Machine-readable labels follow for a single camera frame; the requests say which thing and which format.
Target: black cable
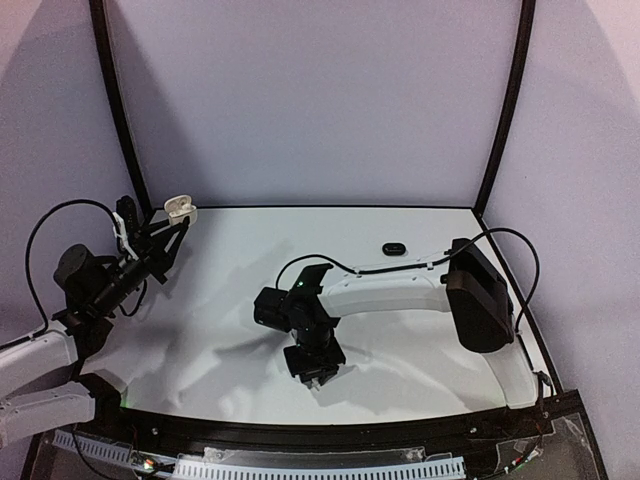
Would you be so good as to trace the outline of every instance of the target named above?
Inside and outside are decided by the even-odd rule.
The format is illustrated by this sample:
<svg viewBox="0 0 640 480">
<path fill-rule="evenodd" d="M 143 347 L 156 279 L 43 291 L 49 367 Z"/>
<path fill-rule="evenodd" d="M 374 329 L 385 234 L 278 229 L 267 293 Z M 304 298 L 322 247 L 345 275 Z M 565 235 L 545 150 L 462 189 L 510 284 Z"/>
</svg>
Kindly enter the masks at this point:
<svg viewBox="0 0 640 480">
<path fill-rule="evenodd" d="M 147 294 L 147 279 L 145 278 L 144 281 L 142 282 L 142 291 L 138 296 L 138 301 L 136 302 L 136 306 L 133 307 L 133 310 L 131 310 L 131 312 L 127 313 L 127 311 L 124 309 L 122 305 L 118 305 L 118 307 L 120 307 L 120 313 L 122 313 L 122 315 L 124 315 L 125 317 L 133 317 L 136 313 L 138 313 L 138 310 L 140 310 L 140 306 L 142 305 L 142 301 L 144 300 L 144 296 L 146 294 Z"/>
<path fill-rule="evenodd" d="M 31 297 L 33 297 L 33 301 L 35 302 L 36 307 L 38 308 L 38 312 L 40 312 L 40 316 L 42 317 L 42 320 L 43 320 L 43 326 L 40 330 L 38 330 L 32 335 L 26 335 L 22 338 L 18 338 L 11 342 L 5 343 L 4 345 L 0 345 L 0 350 L 14 347 L 16 345 L 20 345 L 22 343 L 28 342 L 33 338 L 40 337 L 44 335 L 46 331 L 49 329 L 49 318 L 47 317 L 47 314 L 45 313 L 44 308 L 42 308 L 42 304 L 40 303 L 40 299 L 38 298 L 36 289 L 33 286 L 33 280 L 31 279 L 31 247 L 33 246 L 33 240 L 35 239 L 36 233 L 38 233 L 38 230 L 40 230 L 40 227 L 45 222 L 45 220 L 47 220 L 47 218 L 49 218 L 51 215 L 56 213 L 58 210 L 62 210 L 63 208 L 70 207 L 72 205 L 92 205 L 94 207 L 98 207 L 99 209 L 106 212 L 107 215 L 109 215 L 109 219 L 111 220 L 111 223 L 113 223 L 113 226 L 115 227 L 116 231 L 118 230 L 118 224 L 116 223 L 115 218 L 113 218 L 113 214 L 111 213 L 111 210 L 109 210 L 109 208 L 106 205 L 100 202 L 96 202 L 95 200 L 89 200 L 85 198 L 79 198 L 76 200 L 69 200 L 67 202 L 59 203 L 58 205 L 53 207 L 51 210 L 49 210 L 47 213 L 45 213 L 42 217 L 40 217 L 40 220 L 38 220 L 38 222 L 33 227 L 33 230 L 31 230 L 31 234 L 29 235 L 29 239 L 27 240 L 27 248 L 25 250 L 25 255 L 24 255 L 24 269 L 25 269 L 25 274 L 27 276 L 27 285 L 29 286 L 29 292 L 31 293 Z"/>
<path fill-rule="evenodd" d="M 448 255 L 446 255 L 446 256 L 438 259 L 438 260 L 435 260 L 433 262 L 413 263 L 413 264 L 407 264 L 407 265 L 399 265 L 399 266 L 395 266 L 395 267 L 378 268 L 378 269 L 375 269 L 375 270 L 355 270 L 353 268 L 349 268 L 349 267 L 343 265 L 342 263 L 338 262 L 337 260 L 334 260 L 331 257 L 328 257 L 326 255 L 322 255 L 322 254 L 319 254 L 319 253 L 312 253 L 312 254 L 309 254 L 309 255 L 303 255 L 301 257 L 298 257 L 298 258 L 295 258 L 295 259 L 291 260 L 284 267 L 282 267 L 282 269 L 280 270 L 280 273 L 278 273 L 278 276 L 276 277 L 276 289 L 280 285 L 280 279 L 282 278 L 282 275 L 287 270 L 287 268 L 289 268 L 294 263 L 301 262 L 302 260 L 308 260 L 310 258 L 320 258 L 322 260 L 326 260 L 327 262 L 332 263 L 333 265 L 335 265 L 339 269 L 341 269 L 341 270 L 343 270 L 343 271 L 345 271 L 347 273 L 350 273 L 352 275 L 378 275 L 378 274 L 381 274 L 381 273 L 400 272 L 400 271 L 403 271 L 403 270 L 413 270 L 413 269 L 417 269 L 417 268 L 427 268 L 427 267 L 430 267 L 430 266 L 436 267 L 438 265 L 442 265 L 443 263 L 448 262 L 452 258 L 454 258 L 457 255 L 459 255 L 460 253 L 462 253 L 464 250 L 469 248 L 471 245 L 475 244 L 481 238 L 489 236 L 489 235 L 491 235 L 493 233 L 509 233 L 511 235 L 514 235 L 514 236 L 518 237 L 519 239 L 521 239 L 523 242 L 525 242 L 527 244 L 527 246 L 531 250 L 531 253 L 533 254 L 533 259 L 535 261 L 536 270 L 535 270 L 535 276 L 534 276 L 534 279 L 533 279 L 533 284 L 531 285 L 531 290 L 529 291 L 529 294 L 527 295 L 527 297 L 525 298 L 524 302 L 522 303 L 522 308 L 520 310 L 520 313 L 518 314 L 518 317 L 517 317 L 516 323 L 515 323 L 515 330 L 516 330 L 516 332 L 518 332 L 520 330 L 520 321 L 522 320 L 524 312 L 528 309 L 529 302 L 531 301 L 531 298 L 533 297 L 533 294 L 535 293 L 536 288 L 538 286 L 538 281 L 540 279 L 540 258 L 538 257 L 538 252 L 536 251 L 535 247 L 533 246 L 533 243 L 531 243 L 531 241 L 527 237 L 525 237 L 522 233 L 518 232 L 517 230 L 514 230 L 512 228 L 507 228 L 507 227 L 489 228 L 489 229 L 485 230 L 484 232 L 479 233 L 478 235 L 473 237 L 471 240 L 469 240 L 467 243 L 465 243 L 462 247 L 458 248 L 455 252 L 452 252 L 452 253 L 450 253 L 450 254 L 448 254 Z"/>
<path fill-rule="evenodd" d="M 115 477 L 110 477 L 109 475 L 105 475 L 104 473 L 100 472 L 93 465 L 91 465 L 89 463 L 89 461 L 85 458 L 84 454 L 82 453 L 82 450 L 80 448 L 80 443 L 78 442 L 78 437 L 76 437 L 76 427 L 74 427 L 71 430 L 71 437 L 73 438 L 73 444 L 76 447 L 76 451 L 78 452 L 78 456 L 80 457 L 80 460 L 82 460 L 82 463 L 84 463 L 89 470 L 91 470 L 93 473 L 95 473 L 96 475 L 98 475 L 101 478 L 104 478 L 106 480 L 122 480 L 120 478 L 115 478 Z"/>
</svg>

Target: white table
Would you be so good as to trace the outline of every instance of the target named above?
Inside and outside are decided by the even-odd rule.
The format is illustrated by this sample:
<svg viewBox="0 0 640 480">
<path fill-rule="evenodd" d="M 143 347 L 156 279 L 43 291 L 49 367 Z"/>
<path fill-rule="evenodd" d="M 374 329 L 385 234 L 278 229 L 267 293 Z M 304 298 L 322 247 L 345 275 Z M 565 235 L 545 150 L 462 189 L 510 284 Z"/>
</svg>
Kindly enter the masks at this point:
<svg viewBox="0 0 640 480">
<path fill-rule="evenodd" d="M 324 253 L 348 265 L 371 265 L 392 260 L 381 246 L 399 241 L 407 259 L 438 258 L 453 238 L 480 232 L 464 209 L 200 210 L 169 281 L 161 286 L 149 280 L 138 315 L 115 321 L 105 348 L 84 372 L 118 385 L 127 407 L 208 420 L 377 423 L 504 406 L 485 360 L 458 343 L 450 314 L 342 319 L 336 336 L 347 364 L 319 391 L 289 375 L 282 349 L 291 337 L 253 321 L 257 294 L 299 255 Z M 504 274 L 486 239 L 478 246 Z M 291 286 L 304 264 L 287 271 L 281 288 Z M 522 325 L 535 368 L 547 371 L 527 322 Z"/>
</svg>

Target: perforated metal strip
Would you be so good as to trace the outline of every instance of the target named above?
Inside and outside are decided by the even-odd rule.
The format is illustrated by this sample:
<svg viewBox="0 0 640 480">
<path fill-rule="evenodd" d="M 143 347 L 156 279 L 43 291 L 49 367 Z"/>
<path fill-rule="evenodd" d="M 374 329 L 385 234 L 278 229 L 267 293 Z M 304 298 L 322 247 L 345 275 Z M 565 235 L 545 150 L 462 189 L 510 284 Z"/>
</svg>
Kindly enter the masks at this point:
<svg viewBox="0 0 640 480">
<path fill-rule="evenodd" d="M 112 465 L 129 465 L 128 448 L 99 442 L 81 435 L 76 435 L 76 438 L 78 439 L 78 444 L 80 445 L 82 454 L 85 457 L 101 460 L 103 462 L 111 463 Z M 76 451 L 76 446 L 73 443 L 73 437 L 70 433 L 62 430 L 56 430 L 52 444 L 53 446 L 64 450 L 69 450 L 71 452 Z"/>
<path fill-rule="evenodd" d="M 236 467 L 180 459 L 175 467 L 175 480 L 464 480 L 461 457 L 373 468 L 349 469 L 275 469 Z"/>
</svg>

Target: black pole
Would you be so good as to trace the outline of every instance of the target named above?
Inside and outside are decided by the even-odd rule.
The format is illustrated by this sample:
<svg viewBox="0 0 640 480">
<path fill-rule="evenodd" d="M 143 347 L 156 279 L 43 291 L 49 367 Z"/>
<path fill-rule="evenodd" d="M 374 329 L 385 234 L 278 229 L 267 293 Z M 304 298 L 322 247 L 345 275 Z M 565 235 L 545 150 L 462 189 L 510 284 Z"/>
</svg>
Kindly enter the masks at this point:
<svg viewBox="0 0 640 480">
<path fill-rule="evenodd" d="M 116 68 L 113 63 L 113 54 L 111 52 L 111 42 L 109 40 L 109 30 L 107 27 L 107 17 L 105 15 L 103 0 L 89 0 L 91 8 L 91 22 L 93 24 L 93 33 L 96 38 L 96 48 L 98 49 L 98 57 L 100 59 L 100 68 L 102 69 L 102 78 L 104 79 L 104 87 L 107 91 L 109 106 L 111 107 L 111 116 L 116 127 L 120 148 L 127 164 L 127 170 L 131 177 L 133 190 L 138 198 L 138 204 L 142 210 L 145 219 L 150 219 L 153 215 L 149 192 L 144 183 L 144 177 L 140 170 L 138 157 L 133 146 L 131 130 L 127 122 L 127 116 L 124 110 L 124 103 L 120 94 L 120 86 L 118 85 L 118 77 Z"/>
<path fill-rule="evenodd" d="M 496 136 L 493 140 L 493 147 L 491 147 L 487 169 L 485 170 L 482 185 L 478 192 L 478 198 L 473 208 L 475 214 L 479 217 L 482 217 L 484 210 L 487 208 L 489 195 L 491 195 L 493 184 L 496 181 L 504 147 L 507 144 L 507 137 L 509 136 L 509 129 L 511 128 L 511 121 L 513 120 L 513 114 L 516 110 L 520 85 L 522 84 L 524 66 L 527 62 L 527 51 L 529 50 L 529 40 L 531 39 L 531 30 L 533 29 L 533 14 L 535 9 L 536 0 L 522 0 L 520 23 L 518 25 L 516 45 L 513 49 L 513 61 L 511 62 L 507 91 L 504 96 L 502 112 L 500 113 Z"/>
</svg>

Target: black oval object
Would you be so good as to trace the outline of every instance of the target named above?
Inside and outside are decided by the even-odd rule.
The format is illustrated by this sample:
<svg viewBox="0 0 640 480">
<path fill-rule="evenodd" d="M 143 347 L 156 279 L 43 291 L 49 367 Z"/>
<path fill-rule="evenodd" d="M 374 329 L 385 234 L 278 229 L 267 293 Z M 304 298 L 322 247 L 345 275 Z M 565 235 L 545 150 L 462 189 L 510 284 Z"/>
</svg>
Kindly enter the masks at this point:
<svg viewBox="0 0 640 480">
<path fill-rule="evenodd" d="M 382 246 L 382 253 L 387 257 L 399 257 L 400 255 L 407 253 L 407 247 L 405 247 L 403 243 L 399 242 L 385 243 Z"/>
</svg>

